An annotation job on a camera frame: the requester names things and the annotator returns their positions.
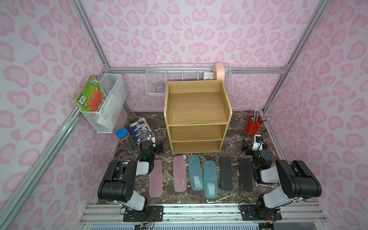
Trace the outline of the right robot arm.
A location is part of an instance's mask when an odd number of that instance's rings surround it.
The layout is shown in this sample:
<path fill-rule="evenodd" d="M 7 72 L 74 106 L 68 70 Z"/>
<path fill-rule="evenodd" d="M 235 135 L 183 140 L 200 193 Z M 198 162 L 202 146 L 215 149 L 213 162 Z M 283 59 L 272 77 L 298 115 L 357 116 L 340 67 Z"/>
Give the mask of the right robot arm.
<path fill-rule="evenodd" d="M 241 152 L 251 159 L 239 158 L 240 169 L 252 170 L 258 184 L 279 184 L 273 191 L 261 194 L 259 209 L 277 209 L 293 202 L 320 197 L 322 186 L 304 161 L 273 160 L 263 137 L 256 136 L 252 145 L 242 142 Z"/>

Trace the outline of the pink pencil case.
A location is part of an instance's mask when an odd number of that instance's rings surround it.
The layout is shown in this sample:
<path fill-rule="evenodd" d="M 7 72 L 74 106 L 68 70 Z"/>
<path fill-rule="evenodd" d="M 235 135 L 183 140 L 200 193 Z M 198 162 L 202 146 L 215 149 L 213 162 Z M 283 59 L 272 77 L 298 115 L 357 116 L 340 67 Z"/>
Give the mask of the pink pencil case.
<path fill-rule="evenodd" d="M 186 160 L 183 156 L 176 156 L 173 159 L 173 185 L 175 192 L 186 191 Z"/>
<path fill-rule="evenodd" d="M 154 167 L 149 175 L 149 196 L 152 198 L 163 195 L 163 167 L 160 160 L 154 161 Z"/>

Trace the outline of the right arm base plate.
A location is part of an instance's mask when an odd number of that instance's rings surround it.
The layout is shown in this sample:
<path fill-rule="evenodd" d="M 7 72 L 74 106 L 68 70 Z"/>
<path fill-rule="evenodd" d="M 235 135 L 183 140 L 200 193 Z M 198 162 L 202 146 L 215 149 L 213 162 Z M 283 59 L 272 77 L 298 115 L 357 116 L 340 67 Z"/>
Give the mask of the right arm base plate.
<path fill-rule="evenodd" d="M 240 204 L 238 209 L 244 221 L 278 221 L 283 219 L 279 209 L 258 208 L 256 205 L 251 204 Z"/>

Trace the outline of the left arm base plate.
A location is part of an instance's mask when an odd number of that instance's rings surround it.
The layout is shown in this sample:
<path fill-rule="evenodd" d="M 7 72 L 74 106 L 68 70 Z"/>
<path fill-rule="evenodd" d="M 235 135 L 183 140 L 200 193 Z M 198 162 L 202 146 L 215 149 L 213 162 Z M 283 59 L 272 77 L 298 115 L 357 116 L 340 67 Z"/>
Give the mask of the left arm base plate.
<path fill-rule="evenodd" d="M 162 222 L 163 214 L 164 206 L 145 206 L 141 211 L 126 209 L 123 213 L 123 222 L 145 222 L 151 219 L 154 222 Z"/>

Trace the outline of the teal pencil case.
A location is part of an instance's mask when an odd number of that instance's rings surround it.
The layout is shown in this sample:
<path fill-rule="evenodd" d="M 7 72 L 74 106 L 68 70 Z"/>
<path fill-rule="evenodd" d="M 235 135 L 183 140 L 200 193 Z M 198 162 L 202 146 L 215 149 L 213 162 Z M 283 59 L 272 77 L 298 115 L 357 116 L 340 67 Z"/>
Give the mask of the teal pencil case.
<path fill-rule="evenodd" d="M 191 188 L 194 191 L 201 191 L 204 189 L 204 179 L 201 169 L 199 157 L 197 155 L 191 155 L 188 157 L 188 168 Z"/>
<path fill-rule="evenodd" d="M 218 197 L 217 170 L 214 161 L 204 162 L 205 197 L 215 199 Z"/>

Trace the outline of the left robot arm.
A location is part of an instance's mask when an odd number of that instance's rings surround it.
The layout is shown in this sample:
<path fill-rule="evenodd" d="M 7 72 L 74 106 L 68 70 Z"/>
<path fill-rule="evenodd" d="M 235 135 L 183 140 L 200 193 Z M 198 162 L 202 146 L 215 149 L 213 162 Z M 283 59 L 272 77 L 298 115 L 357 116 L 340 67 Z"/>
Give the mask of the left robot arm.
<path fill-rule="evenodd" d="M 99 185 L 97 196 L 104 201 L 117 201 L 125 208 L 138 214 L 147 214 L 148 201 L 135 190 L 137 176 L 150 174 L 155 166 L 154 158 L 163 152 L 163 143 L 145 140 L 140 143 L 141 157 L 138 161 L 113 160 Z"/>

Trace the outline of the black pencil case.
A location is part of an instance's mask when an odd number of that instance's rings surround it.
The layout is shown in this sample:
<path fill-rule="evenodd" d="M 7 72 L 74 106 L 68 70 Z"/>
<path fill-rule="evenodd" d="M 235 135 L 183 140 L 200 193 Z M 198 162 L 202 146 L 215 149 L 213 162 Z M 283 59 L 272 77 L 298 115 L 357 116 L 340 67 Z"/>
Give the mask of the black pencil case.
<path fill-rule="evenodd" d="M 220 157 L 220 188 L 233 190 L 232 161 L 230 157 Z"/>
<path fill-rule="evenodd" d="M 239 189 L 241 191 L 253 191 L 253 171 L 250 159 L 239 159 Z"/>

